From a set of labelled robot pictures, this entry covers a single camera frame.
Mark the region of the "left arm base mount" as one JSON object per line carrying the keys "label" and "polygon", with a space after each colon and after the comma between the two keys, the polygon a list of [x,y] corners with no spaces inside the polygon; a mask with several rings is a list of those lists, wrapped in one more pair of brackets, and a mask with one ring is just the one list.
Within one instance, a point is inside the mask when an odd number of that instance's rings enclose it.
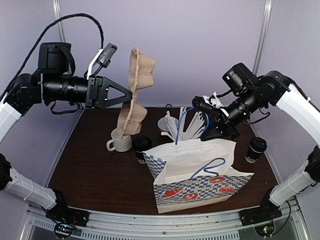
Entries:
{"label": "left arm base mount", "polygon": [[42,209],[45,216],[54,223],[53,233],[58,239],[65,240],[81,234],[80,227],[86,227],[90,213],[85,210],[67,208],[66,212]]}

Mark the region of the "black plastic cup lid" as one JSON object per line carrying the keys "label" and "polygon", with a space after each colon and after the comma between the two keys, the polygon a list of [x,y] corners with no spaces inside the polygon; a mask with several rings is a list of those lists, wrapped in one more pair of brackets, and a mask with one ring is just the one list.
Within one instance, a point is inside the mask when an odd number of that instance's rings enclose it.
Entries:
{"label": "black plastic cup lid", "polygon": [[138,135],[132,140],[132,147],[135,151],[143,152],[152,148],[152,140],[145,135]]}
{"label": "black plastic cup lid", "polygon": [[250,140],[249,146],[253,151],[263,153],[267,149],[267,142],[261,137],[254,137]]}

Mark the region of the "checkered paper takeout bag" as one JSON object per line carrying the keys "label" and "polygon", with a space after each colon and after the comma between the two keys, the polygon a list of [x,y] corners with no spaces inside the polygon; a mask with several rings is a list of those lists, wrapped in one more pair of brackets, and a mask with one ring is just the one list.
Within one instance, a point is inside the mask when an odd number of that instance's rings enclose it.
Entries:
{"label": "checkered paper takeout bag", "polygon": [[160,214],[228,200],[253,177],[232,167],[236,142],[175,137],[143,151]]}

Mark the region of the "black paper coffee cup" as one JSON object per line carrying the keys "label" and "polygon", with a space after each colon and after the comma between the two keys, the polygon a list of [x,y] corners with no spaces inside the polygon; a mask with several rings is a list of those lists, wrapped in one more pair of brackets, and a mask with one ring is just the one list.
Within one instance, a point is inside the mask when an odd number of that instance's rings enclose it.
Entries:
{"label": "black paper coffee cup", "polygon": [[266,151],[267,142],[261,137],[254,137],[249,142],[249,147],[245,155],[247,162],[254,164],[258,158]]}
{"label": "black paper coffee cup", "polygon": [[143,152],[152,148],[152,140],[145,135],[138,135],[132,140],[132,148],[140,164],[146,164]]}

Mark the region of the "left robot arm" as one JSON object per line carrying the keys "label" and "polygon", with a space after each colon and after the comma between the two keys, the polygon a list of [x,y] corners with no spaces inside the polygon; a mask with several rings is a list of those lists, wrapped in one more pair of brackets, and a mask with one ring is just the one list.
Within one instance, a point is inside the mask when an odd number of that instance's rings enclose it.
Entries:
{"label": "left robot arm", "polygon": [[[75,76],[75,60],[71,44],[42,42],[37,39],[33,49],[38,49],[38,64],[34,73],[19,70],[0,97],[0,137],[4,139],[11,128],[33,105],[44,103],[53,108],[57,101],[84,104],[88,109],[105,109],[128,103],[133,93],[99,75],[99,69],[108,67],[117,46],[101,45],[90,62],[84,76]],[[41,186],[17,172],[4,156],[0,158],[0,188],[40,205],[47,214],[61,222],[72,218],[63,193]]]}

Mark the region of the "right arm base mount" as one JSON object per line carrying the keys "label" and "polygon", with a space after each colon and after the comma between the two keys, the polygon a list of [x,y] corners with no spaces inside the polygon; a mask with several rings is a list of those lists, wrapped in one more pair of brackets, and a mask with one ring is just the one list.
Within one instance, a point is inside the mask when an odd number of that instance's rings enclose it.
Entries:
{"label": "right arm base mount", "polygon": [[270,210],[265,207],[254,207],[239,211],[242,226],[253,226],[259,237],[271,237],[276,230],[275,219],[282,216],[279,209]]}

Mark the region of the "brown pulp cup carrier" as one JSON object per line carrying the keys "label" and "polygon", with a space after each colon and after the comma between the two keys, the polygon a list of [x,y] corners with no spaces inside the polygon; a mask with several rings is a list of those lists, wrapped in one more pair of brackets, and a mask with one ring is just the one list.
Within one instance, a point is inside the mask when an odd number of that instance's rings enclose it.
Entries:
{"label": "brown pulp cup carrier", "polygon": [[119,112],[116,130],[121,138],[136,135],[141,131],[142,121],[148,111],[138,103],[138,91],[154,85],[153,71],[155,67],[155,59],[140,53],[137,47],[131,50],[128,88],[132,93],[132,99],[124,103]]}

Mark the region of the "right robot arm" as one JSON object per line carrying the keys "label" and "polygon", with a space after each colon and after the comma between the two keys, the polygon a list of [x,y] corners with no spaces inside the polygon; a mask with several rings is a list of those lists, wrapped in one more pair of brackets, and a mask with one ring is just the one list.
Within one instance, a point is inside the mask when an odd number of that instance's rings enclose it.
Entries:
{"label": "right robot arm", "polygon": [[272,105],[293,118],[316,142],[302,167],[273,187],[257,208],[258,219],[266,221],[285,201],[320,181],[320,111],[291,78],[278,71],[257,77],[249,70],[232,68],[222,78],[237,97],[230,105],[218,106],[212,102],[213,96],[192,100],[193,107],[209,115],[202,141],[238,137],[238,124],[256,110]]}

